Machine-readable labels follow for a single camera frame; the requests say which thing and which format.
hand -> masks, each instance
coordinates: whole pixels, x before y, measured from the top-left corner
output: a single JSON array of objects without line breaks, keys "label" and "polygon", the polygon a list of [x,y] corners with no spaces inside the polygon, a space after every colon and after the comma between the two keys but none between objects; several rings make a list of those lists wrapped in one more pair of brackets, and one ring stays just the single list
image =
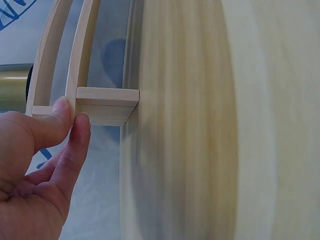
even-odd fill
[{"label": "hand", "polygon": [[17,112],[0,117],[0,240],[59,238],[87,157],[88,117],[78,115],[64,148],[41,169],[25,174],[35,153],[67,137],[70,112],[62,97],[48,117],[34,119]]}]

fingernail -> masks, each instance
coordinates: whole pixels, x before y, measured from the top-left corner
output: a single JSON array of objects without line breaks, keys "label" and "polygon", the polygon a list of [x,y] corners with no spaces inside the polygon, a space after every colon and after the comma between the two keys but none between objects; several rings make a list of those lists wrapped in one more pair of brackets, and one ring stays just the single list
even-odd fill
[{"label": "fingernail", "polygon": [[60,97],[57,101],[55,101],[52,111],[55,112],[55,111],[64,109],[67,105],[67,102],[68,102],[68,99],[66,96]]}]

brass cylinder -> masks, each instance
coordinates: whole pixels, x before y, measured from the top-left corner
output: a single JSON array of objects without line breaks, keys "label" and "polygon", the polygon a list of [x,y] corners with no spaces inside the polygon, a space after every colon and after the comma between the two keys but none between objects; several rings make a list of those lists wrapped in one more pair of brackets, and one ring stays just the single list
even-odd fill
[{"label": "brass cylinder", "polygon": [[26,111],[26,84],[32,64],[0,65],[0,113]]}]

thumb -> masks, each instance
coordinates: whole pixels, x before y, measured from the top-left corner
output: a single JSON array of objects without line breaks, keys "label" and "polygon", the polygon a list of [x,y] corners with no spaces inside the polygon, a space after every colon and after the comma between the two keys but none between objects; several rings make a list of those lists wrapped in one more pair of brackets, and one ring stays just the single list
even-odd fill
[{"label": "thumb", "polygon": [[10,193],[38,150],[60,144],[71,125],[71,106],[59,98],[50,116],[35,119],[18,112],[0,117],[0,192]]}]

balsa wood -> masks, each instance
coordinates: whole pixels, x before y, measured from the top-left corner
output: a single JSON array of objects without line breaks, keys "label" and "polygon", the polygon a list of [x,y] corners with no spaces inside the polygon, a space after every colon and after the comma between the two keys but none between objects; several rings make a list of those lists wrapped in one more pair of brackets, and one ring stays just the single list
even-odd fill
[{"label": "balsa wood", "polygon": [[76,100],[80,105],[135,107],[139,102],[139,90],[78,87]]},{"label": "balsa wood", "polygon": [[55,0],[36,53],[29,87],[26,114],[34,105],[48,106],[62,34],[73,0]]},{"label": "balsa wood", "polygon": [[101,0],[84,0],[73,41],[65,96],[68,98],[73,115],[78,111],[77,89],[86,87],[92,44]]},{"label": "balsa wood", "polygon": [[[87,114],[92,125],[122,127],[135,107],[133,106],[103,106],[79,105],[79,113]],[[50,115],[52,106],[33,106],[32,115],[42,118]]]},{"label": "balsa wood", "polygon": [[140,102],[121,134],[122,239],[319,240],[320,4],[131,11],[123,86]]}]

